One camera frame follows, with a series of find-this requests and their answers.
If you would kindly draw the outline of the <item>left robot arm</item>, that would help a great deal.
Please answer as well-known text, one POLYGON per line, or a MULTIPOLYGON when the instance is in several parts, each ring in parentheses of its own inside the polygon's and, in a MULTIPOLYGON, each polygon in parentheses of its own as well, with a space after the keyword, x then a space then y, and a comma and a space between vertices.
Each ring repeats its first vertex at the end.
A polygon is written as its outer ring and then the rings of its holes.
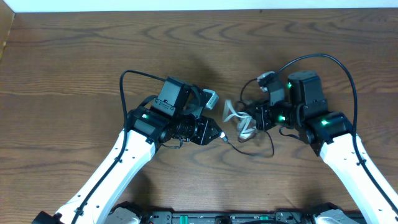
POLYGON ((167 141, 204 146, 225 135, 202 115, 213 109, 213 90, 168 77, 157 96, 124 113, 124 128, 106 159, 86 184, 54 215, 40 212, 34 223, 140 223, 141 215, 117 200, 133 177, 167 141))

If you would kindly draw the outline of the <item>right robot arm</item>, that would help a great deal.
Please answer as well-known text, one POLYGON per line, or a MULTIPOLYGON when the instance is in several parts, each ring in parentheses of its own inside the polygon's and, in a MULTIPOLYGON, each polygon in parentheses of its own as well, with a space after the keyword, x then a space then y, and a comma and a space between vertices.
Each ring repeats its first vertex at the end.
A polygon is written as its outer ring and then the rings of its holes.
POLYGON ((367 223, 397 223, 397 193, 367 154, 353 124, 330 111, 322 82, 314 71, 289 75, 283 84, 275 72, 256 81, 268 99, 255 107, 256 126, 294 129, 338 176, 367 223))

